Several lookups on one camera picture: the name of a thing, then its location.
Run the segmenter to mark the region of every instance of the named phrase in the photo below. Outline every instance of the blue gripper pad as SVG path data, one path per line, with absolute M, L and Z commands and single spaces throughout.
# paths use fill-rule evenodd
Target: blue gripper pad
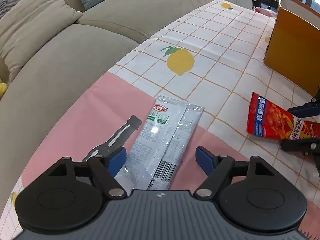
M 316 116 L 320 114 L 320 107 L 319 106 L 297 106 L 291 107 L 288 109 L 288 112 L 293 114 L 298 118 Z
M 127 151 L 124 147 L 122 147 L 122 149 L 109 160 L 109 167 L 107 168 L 107 171 L 111 174 L 112 177 L 117 175 L 126 160 Z
M 217 156 L 199 146 L 196 148 L 196 161 L 207 176 L 209 176 L 219 164 Z

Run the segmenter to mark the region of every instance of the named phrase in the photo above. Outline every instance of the brand logo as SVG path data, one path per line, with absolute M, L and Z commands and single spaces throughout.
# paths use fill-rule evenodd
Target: brand logo
M 159 197 L 159 198 L 163 198 L 164 196 L 165 196 L 165 194 L 162 192 L 157 194 L 157 197 Z
M 153 109 L 156 110 L 156 111 L 159 111 L 159 112 L 165 112 L 165 111 L 167 111 L 167 108 L 165 108 L 164 106 L 161 106 L 161 105 L 155 105 L 155 106 L 153 107 Z

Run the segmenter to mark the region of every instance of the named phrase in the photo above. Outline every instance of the lemon leaf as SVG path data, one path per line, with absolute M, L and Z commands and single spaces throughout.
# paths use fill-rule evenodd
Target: lemon leaf
M 165 48 L 161 49 L 161 51 L 163 51 L 164 49 L 168 49 L 168 48 L 173 48 L 173 47 L 172 46 L 165 47 Z
M 179 50 L 181 48 L 171 48 L 171 49 L 168 49 L 166 52 L 165 52 L 165 56 L 169 55 L 169 54 L 172 54 L 172 53 L 175 53 L 177 50 Z

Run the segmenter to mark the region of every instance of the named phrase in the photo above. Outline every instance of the barcode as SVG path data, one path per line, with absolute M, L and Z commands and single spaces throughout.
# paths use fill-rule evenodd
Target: barcode
M 153 183 L 155 182 L 155 179 L 154 178 L 152 178 L 152 180 L 151 180 L 151 182 L 150 182 L 150 184 L 149 184 L 149 187 L 148 187 L 148 189 L 151 189 L 152 188 L 152 186 L 153 186 Z
M 161 179 L 165 182 L 169 182 L 176 167 L 177 165 L 174 165 L 173 163 L 161 160 L 154 177 L 157 179 Z

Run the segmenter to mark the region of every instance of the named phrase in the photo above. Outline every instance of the yellow object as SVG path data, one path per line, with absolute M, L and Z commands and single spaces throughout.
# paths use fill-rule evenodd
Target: yellow object
M 175 72 L 178 76 L 182 76 L 185 72 L 193 68 L 195 58 L 184 48 L 179 48 L 170 54 L 167 60 L 168 68 Z
M 12 192 L 11 193 L 11 203 L 12 203 L 12 206 L 14 206 L 15 202 L 16 202 L 16 199 L 17 199 L 17 196 L 18 194 L 15 193 L 15 192 Z
M 224 2 L 224 3 L 220 4 L 220 5 L 221 5 L 223 8 L 226 8 L 226 9 L 229 9 L 229 8 L 232 7 L 231 4 L 226 3 L 226 2 Z
M 281 0 L 264 63 L 315 96 L 319 41 L 320 14 L 298 0 Z
M 0 79 L 0 99 L 3 97 L 4 93 L 7 91 L 8 85 L 2 83 L 2 80 Z

